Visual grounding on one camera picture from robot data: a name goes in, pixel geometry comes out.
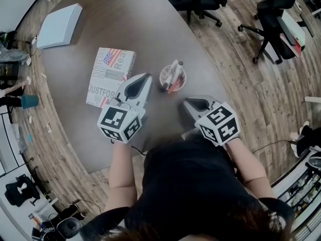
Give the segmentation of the teal cup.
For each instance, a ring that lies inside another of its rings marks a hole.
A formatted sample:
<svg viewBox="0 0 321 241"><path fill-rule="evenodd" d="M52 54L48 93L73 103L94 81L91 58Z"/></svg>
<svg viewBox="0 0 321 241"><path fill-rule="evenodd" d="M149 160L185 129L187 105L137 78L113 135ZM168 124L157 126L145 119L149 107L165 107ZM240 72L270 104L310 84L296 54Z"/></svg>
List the teal cup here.
<svg viewBox="0 0 321 241"><path fill-rule="evenodd" d="M21 96L21 104L23 109L36 107L39 104L37 95L24 94Z"/></svg>

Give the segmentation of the white marker with black cap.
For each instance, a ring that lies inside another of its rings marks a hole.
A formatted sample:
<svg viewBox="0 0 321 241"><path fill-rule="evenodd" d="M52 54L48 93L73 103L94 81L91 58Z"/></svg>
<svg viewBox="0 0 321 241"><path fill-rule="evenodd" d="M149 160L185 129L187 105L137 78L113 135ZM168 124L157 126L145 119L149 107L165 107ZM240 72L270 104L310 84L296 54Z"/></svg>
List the white marker with black cap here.
<svg viewBox="0 0 321 241"><path fill-rule="evenodd" d="M178 60L175 60L170 66L165 67L160 73L160 83L162 92L166 92L169 90L174 77L176 75L176 68L178 65Z"/></svg>

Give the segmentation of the white shelf rack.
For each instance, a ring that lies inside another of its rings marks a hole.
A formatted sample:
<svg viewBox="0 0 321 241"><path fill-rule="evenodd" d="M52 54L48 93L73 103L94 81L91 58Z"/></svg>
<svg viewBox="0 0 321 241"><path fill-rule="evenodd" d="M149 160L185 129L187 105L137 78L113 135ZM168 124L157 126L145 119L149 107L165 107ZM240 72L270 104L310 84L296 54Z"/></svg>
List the white shelf rack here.
<svg viewBox="0 0 321 241"><path fill-rule="evenodd" d="M272 184L278 199L294 211L292 233L295 241L310 238L321 223L321 163L318 159L321 159L321 148L310 148Z"/></svg>

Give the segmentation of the newspaper print flat box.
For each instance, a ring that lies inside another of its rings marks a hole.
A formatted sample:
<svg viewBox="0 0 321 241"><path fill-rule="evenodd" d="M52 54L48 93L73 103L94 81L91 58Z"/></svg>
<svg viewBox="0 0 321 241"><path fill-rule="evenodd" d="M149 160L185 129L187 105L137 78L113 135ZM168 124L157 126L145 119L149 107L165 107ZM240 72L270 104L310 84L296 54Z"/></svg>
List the newspaper print flat box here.
<svg viewBox="0 0 321 241"><path fill-rule="evenodd" d="M136 53L113 48L98 49L89 82L86 103L98 108L108 104L120 85L130 78Z"/></svg>

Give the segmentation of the grey round lens device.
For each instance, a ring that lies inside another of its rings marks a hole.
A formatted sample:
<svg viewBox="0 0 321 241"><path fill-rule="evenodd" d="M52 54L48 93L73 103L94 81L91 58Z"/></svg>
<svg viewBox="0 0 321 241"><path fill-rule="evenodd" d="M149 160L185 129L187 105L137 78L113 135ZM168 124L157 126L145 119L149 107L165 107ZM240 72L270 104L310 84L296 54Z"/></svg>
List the grey round lens device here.
<svg viewBox="0 0 321 241"><path fill-rule="evenodd" d="M79 233L81 227L82 224L79 220L69 217L61 221L57 225L56 230L64 239L70 239Z"/></svg>

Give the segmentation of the dark brown table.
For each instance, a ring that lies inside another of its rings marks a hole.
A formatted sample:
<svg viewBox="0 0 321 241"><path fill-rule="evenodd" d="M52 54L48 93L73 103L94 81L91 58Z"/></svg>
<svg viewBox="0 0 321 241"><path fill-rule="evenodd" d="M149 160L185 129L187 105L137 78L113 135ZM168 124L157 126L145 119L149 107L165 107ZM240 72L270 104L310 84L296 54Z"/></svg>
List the dark brown table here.
<svg viewBox="0 0 321 241"><path fill-rule="evenodd" d="M41 52L47 83L62 127L88 173L109 167L113 146L97 126L100 109L86 103L90 76L100 47L136 53L132 74L153 78L142 130L132 139L145 151L189 128L181 106L186 97L228 95L206 52L168 0L62 0L57 9L83 8L68 46ZM176 92L161 91L160 72L183 61L187 80Z"/></svg>

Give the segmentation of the person's left forearm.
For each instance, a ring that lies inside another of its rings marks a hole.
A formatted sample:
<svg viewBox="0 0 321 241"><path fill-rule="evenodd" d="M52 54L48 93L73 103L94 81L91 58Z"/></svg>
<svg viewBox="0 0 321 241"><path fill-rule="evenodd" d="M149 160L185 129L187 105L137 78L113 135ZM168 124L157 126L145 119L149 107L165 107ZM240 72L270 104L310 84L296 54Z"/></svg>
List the person's left forearm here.
<svg viewBox="0 0 321 241"><path fill-rule="evenodd" d="M113 147L109 171L109 196L105 211L131 207L137 201L131 146L115 142Z"/></svg>

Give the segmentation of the red marker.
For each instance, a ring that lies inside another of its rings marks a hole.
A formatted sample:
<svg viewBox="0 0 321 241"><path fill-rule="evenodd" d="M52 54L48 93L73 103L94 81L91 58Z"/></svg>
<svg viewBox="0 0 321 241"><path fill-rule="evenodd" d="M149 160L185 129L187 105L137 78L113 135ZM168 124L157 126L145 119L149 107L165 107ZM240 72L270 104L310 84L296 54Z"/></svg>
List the red marker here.
<svg viewBox="0 0 321 241"><path fill-rule="evenodd" d="M185 82L183 80L177 80L169 89L168 89L168 93L172 93L175 91L180 90L183 85L185 84Z"/></svg>

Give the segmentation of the person's black shirt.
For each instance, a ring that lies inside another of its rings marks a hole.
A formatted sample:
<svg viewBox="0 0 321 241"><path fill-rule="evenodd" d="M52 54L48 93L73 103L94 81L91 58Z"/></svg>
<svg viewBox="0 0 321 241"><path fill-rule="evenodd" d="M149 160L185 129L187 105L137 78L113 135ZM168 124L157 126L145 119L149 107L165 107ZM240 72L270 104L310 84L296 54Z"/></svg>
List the person's black shirt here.
<svg viewBox="0 0 321 241"><path fill-rule="evenodd" d="M83 241L291 241L294 212L244 186L226 145L200 135L151 149L142 193L131 207L104 211Z"/></svg>

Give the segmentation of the plain white flat box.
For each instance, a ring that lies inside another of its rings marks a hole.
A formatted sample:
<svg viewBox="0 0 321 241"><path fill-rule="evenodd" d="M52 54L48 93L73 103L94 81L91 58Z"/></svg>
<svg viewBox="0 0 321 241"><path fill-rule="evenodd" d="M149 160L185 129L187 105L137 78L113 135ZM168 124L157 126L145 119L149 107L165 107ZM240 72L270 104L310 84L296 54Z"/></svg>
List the plain white flat box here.
<svg viewBox="0 0 321 241"><path fill-rule="evenodd" d="M48 14L37 38L37 49L69 45L82 10L74 4Z"/></svg>

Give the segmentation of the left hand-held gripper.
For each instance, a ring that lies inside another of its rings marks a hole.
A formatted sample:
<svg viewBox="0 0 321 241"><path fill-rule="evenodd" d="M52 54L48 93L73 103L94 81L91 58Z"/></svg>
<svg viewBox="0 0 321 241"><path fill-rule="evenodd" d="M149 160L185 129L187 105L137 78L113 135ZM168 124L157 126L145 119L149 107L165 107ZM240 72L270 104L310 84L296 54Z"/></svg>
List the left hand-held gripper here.
<svg viewBox="0 0 321 241"><path fill-rule="evenodd" d="M102 108L98 128L110 139L127 144L146 121L145 104L152 88L152 75L142 73L124 81Z"/></svg>

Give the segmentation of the person's right forearm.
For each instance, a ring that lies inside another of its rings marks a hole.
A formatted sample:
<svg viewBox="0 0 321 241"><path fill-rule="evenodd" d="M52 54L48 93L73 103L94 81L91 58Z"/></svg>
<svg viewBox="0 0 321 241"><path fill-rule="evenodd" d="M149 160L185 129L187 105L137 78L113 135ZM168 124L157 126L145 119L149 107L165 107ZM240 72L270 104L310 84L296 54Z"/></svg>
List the person's right forearm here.
<svg viewBox="0 0 321 241"><path fill-rule="evenodd" d="M250 193L256 198L276 198L263 165L244 143L239 138L234 138L225 145Z"/></svg>

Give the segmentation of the pink mesh basket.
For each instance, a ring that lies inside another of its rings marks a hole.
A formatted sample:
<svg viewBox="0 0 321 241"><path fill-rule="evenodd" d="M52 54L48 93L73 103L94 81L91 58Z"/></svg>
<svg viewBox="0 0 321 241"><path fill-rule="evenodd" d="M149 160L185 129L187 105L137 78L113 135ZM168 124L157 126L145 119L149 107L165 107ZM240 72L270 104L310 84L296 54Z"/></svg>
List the pink mesh basket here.
<svg viewBox="0 0 321 241"><path fill-rule="evenodd" d="M179 91L184 87L186 80L187 76L183 69L183 63L175 61L160 72L160 89L166 93Z"/></svg>

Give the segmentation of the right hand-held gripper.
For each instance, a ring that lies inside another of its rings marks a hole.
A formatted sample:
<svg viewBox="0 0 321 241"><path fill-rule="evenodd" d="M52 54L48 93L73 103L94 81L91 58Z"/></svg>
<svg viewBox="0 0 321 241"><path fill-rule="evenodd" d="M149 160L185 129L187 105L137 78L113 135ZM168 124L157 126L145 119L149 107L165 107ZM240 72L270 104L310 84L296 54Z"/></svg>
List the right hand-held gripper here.
<svg viewBox="0 0 321 241"><path fill-rule="evenodd" d="M236 112L227 102L219 103L210 95L194 95L187 97L183 106L203 137L215 146L223 146L240 134Z"/></svg>

